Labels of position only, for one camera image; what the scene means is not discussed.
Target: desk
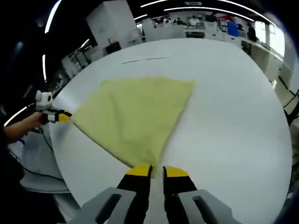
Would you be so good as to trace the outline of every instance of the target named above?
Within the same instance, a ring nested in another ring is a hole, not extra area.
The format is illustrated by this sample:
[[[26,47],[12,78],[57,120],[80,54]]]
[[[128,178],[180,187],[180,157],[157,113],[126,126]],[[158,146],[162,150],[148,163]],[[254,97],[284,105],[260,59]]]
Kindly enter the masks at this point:
[[[160,167],[187,171],[198,189],[231,207],[239,222],[271,223],[290,183],[291,138],[271,84],[240,48],[187,38],[133,46],[83,69],[54,106],[75,112],[104,80],[157,75],[197,80]],[[129,170],[72,123],[51,124],[50,134],[61,174],[80,206],[117,186]],[[162,192],[157,198],[163,203]],[[153,206],[147,214],[159,216],[162,206]]]

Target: yellow towel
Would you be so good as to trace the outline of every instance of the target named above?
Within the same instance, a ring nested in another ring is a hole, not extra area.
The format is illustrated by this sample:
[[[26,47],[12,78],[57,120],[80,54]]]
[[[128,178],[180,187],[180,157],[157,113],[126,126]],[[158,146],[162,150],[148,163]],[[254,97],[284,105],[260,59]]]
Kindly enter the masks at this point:
[[[165,77],[105,81],[72,119],[127,165],[156,166],[193,85]]]

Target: person's arm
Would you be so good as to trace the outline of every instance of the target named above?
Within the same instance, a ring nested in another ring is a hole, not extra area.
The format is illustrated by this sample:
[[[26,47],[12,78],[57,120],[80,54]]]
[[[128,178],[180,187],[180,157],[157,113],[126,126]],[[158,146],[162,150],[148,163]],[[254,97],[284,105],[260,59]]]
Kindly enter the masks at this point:
[[[3,132],[7,143],[14,143],[19,140],[27,132],[41,125],[43,114],[35,112],[24,120],[17,122],[11,126],[3,127]]]

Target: round table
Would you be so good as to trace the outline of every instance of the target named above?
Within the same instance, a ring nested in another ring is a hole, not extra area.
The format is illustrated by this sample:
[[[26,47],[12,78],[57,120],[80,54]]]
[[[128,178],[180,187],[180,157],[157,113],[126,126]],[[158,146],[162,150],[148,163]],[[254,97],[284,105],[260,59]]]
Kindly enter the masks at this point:
[[[233,44],[172,39],[115,52],[74,77],[54,106],[75,112],[104,80],[159,75],[197,80],[160,166],[188,172],[198,189],[206,189],[232,208],[239,222],[271,223],[290,183],[290,133],[270,82]],[[61,174],[80,206],[116,187],[129,170],[71,122],[51,124],[50,134]],[[152,185],[150,200],[159,198],[160,207],[150,206],[147,214],[157,216],[163,213],[162,182]]]

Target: blue object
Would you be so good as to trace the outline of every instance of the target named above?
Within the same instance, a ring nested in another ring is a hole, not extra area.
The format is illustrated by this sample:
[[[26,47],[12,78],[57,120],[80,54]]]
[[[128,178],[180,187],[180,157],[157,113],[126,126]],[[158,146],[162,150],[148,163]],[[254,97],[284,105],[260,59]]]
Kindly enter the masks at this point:
[[[235,22],[228,22],[228,34],[231,36],[238,36],[238,27]]]

